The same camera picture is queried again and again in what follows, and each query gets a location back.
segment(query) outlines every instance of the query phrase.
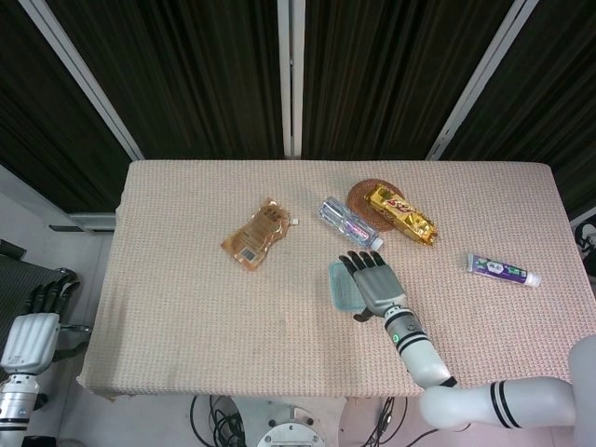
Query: pink textured tablecloth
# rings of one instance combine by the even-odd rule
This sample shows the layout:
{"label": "pink textured tablecloth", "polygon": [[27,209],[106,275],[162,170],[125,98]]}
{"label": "pink textured tablecloth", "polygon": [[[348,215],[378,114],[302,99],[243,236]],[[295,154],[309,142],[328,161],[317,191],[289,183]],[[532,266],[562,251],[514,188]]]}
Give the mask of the pink textured tablecloth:
{"label": "pink textured tablecloth", "polygon": [[[130,167],[79,382],[105,394],[402,396],[420,391],[375,318],[332,307],[327,267],[353,248],[317,216],[375,177],[439,228],[381,253],[463,386],[568,378],[596,305],[550,169],[506,162],[142,161]],[[263,199],[300,224],[246,271],[220,248]],[[542,276],[537,289],[466,272],[476,252]]]}

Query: water bottle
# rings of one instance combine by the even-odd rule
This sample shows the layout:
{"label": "water bottle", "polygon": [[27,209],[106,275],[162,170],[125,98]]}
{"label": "water bottle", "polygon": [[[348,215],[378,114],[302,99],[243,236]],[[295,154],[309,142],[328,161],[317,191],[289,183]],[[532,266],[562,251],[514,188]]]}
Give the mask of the water bottle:
{"label": "water bottle", "polygon": [[337,228],[364,250],[379,250],[383,245],[377,231],[335,197],[327,197],[318,214],[323,221]]}

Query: black stripe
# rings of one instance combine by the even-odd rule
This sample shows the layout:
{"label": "black stripe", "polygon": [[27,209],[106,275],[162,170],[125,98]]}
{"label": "black stripe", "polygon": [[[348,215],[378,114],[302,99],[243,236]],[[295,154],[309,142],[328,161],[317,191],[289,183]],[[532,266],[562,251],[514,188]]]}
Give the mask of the black stripe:
{"label": "black stripe", "polygon": [[501,404],[503,405],[503,410],[505,410],[505,414],[509,418],[509,421],[511,421],[511,424],[513,424],[514,427],[521,428],[518,425],[518,423],[515,422],[515,419],[513,419],[513,415],[509,411],[507,401],[505,400],[505,381],[503,381],[499,384],[499,398],[501,398]]}
{"label": "black stripe", "polygon": [[422,331],[410,332],[410,333],[404,335],[403,338],[398,341],[398,349],[400,349],[400,345],[403,342],[405,342],[406,340],[408,340],[408,339],[410,339],[412,337],[415,337],[416,335],[424,335],[424,336],[426,336],[426,334],[424,332],[422,332]]}
{"label": "black stripe", "polygon": [[457,381],[455,380],[455,377],[453,377],[453,376],[451,376],[445,382],[440,384],[440,386],[447,386],[449,388],[453,388],[456,385],[457,385]]}
{"label": "black stripe", "polygon": [[5,417],[0,419],[0,424],[29,424],[29,419],[24,417]]}
{"label": "black stripe", "polygon": [[503,427],[511,428],[510,426],[507,425],[507,422],[505,422],[505,419],[503,419],[503,415],[501,414],[501,411],[499,410],[499,406],[496,404],[496,394],[494,392],[494,384],[495,384],[495,382],[491,383],[491,400],[493,401],[494,412],[496,413],[496,417],[499,418],[499,421],[501,421],[501,424],[503,424]]}
{"label": "black stripe", "polygon": [[389,327],[389,325],[390,325],[390,324],[391,324],[393,321],[395,321],[395,320],[396,320],[396,319],[398,319],[398,318],[405,317],[406,315],[412,315],[412,316],[413,316],[413,313],[407,310],[407,311],[405,311],[405,312],[400,312],[400,313],[398,313],[398,314],[392,315],[392,316],[391,316],[391,317],[389,317],[389,319],[388,319],[388,320],[385,322],[385,329],[387,329],[387,328]]}
{"label": "black stripe", "polygon": [[416,343],[416,342],[423,342],[423,341],[425,341],[425,340],[427,340],[427,341],[428,341],[428,338],[426,338],[425,336],[424,336],[424,337],[420,337],[420,338],[416,338],[415,340],[410,340],[408,343],[406,343],[406,344],[405,344],[405,345],[403,345],[403,346],[402,346],[400,349],[398,349],[398,353],[401,355],[401,353],[402,353],[403,351],[405,351],[406,347],[408,347],[409,345],[413,345],[413,344],[414,344],[414,343]]}

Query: barcode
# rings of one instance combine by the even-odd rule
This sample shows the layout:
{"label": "barcode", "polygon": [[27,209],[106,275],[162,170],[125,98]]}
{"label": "barcode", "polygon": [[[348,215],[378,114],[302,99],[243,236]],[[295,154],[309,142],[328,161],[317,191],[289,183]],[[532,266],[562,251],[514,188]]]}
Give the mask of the barcode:
{"label": "barcode", "polygon": [[254,259],[254,257],[256,256],[255,253],[253,253],[252,251],[250,251],[249,249],[244,249],[241,253],[242,257],[244,259],[246,259],[249,263],[252,262],[252,260]]}

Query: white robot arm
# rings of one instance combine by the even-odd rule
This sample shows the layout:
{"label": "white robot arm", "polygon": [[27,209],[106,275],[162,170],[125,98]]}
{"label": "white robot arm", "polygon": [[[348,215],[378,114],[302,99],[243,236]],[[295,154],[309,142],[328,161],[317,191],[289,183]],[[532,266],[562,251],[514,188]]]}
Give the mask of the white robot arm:
{"label": "white robot arm", "polygon": [[596,335],[571,350],[573,385],[554,377],[531,377],[464,389],[407,308],[405,292],[391,267],[376,253],[340,256],[366,305],[363,322],[384,317],[385,328],[414,381],[425,392],[420,410],[436,428],[458,429],[473,422],[506,428],[575,426],[578,447],[596,446]]}
{"label": "white robot arm", "polygon": [[420,412],[436,428],[481,422],[505,428],[575,426],[575,445],[596,445],[596,335],[569,354],[572,385],[554,377],[507,380],[470,389],[433,386]]}
{"label": "white robot arm", "polygon": [[61,330],[60,319],[78,282],[66,283],[75,274],[66,275],[46,287],[38,286],[24,304],[8,334],[0,360],[8,380],[0,388],[0,446],[21,447],[34,410],[39,385],[36,376],[53,360],[72,357],[87,346],[56,351]]}
{"label": "white robot arm", "polygon": [[20,447],[34,410],[39,385],[35,376],[52,361],[60,323],[58,314],[17,317],[0,365],[10,374],[0,394],[0,445]]}

